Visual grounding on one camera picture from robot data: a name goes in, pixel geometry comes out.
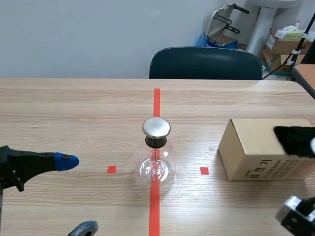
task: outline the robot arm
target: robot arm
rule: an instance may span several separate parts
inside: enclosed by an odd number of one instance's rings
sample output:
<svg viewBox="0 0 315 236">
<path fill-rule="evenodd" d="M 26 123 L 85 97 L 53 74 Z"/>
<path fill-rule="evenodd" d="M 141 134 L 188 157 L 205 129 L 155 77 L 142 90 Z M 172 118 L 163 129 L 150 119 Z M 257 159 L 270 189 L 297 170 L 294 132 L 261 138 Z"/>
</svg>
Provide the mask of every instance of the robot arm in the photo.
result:
<svg viewBox="0 0 315 236">
<path fill-rule="evenodd" d="M 315 236 L 315 198 L 288 198 L 276 214 L 276 219 L 295 236 Z"/>
</svg>

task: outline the glass flask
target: glass flask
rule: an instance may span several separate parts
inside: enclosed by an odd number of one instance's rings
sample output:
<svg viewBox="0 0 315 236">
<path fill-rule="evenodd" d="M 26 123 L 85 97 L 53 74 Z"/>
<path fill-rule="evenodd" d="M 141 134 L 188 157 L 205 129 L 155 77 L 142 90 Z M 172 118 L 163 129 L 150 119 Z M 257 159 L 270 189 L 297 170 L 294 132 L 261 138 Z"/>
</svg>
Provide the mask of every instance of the glass flask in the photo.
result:
<svg viewBox="0 0 315 236">
<path fill-rule="evenodd" d="M 171 131 L 169 122 L 160 117 L 147 119 L 142 125 L 145 140 L 135 151 L 135 174 L 141 182 L 160 185 L 169 183 L 176 172 L 176 152 L 166 136 Z"/>
</svg>

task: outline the metal lid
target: metal lid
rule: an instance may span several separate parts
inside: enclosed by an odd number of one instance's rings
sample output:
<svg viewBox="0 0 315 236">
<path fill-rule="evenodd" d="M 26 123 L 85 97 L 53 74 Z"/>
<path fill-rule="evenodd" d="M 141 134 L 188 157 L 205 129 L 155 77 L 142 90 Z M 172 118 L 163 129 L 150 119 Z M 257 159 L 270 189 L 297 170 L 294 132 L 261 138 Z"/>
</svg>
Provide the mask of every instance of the metal lid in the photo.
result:
<svg viewBox="0 0 315 236">
<path fill-rule="evenodd" d="M 151 139 L 162 139 L 169 135 L 171 125 L 161 117 L 152 117 L 143 123 L 142 131 Z"/>
</svg>

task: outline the chair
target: chair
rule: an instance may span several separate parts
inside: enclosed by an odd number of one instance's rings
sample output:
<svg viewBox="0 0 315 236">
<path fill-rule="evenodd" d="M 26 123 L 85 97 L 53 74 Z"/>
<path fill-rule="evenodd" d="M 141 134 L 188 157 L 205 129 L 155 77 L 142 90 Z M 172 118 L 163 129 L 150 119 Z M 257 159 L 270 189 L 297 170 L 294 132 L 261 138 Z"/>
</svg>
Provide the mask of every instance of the chair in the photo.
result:
<svg viewBox="0 0 315 236">
<path fill-rule="evenodd" d="M 261 80 L 260 60 L 253 54 L 223 48 L 178 47 L 152 59 L 150 79 Z"/>
</svg>

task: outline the cardboard boxes stack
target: cardboard boxes stack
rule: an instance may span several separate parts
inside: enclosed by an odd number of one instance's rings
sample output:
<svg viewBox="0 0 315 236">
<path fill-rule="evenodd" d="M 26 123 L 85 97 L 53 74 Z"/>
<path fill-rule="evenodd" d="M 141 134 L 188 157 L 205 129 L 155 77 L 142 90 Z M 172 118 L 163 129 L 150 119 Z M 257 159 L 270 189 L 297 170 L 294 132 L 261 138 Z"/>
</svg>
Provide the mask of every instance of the cardboard boxes stack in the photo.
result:
<svg viewBox="0 0 315 236">
<path fill-rule="evenodd" d="M 272 32 L 269 33 L 265 48 L 262 51 L 263 65 L 267 67 L 266 69 L 269 72 L 273 71 L 282 63 L 284 63 L 284 61 L 287 59 L 287 57 L 292 52 L 292 50 L 296 49 L 299 42 L 300 42 L 300 39 L 281 40 L 275 37 L 275 33 L 272 33 Z M 296 64 L 301 63 L 304 55 L 309 50 L 311 44 L 312 43 L 307 40 L 304 41 L 301 48 L 301 53 L 297 58 Z M 278 69 L 274 73 L 274 75 L 287 76 L 289 70 L 290 70 L 290 66 L 285 65 L 281 67 L 280 69 Z"/>
</svg>

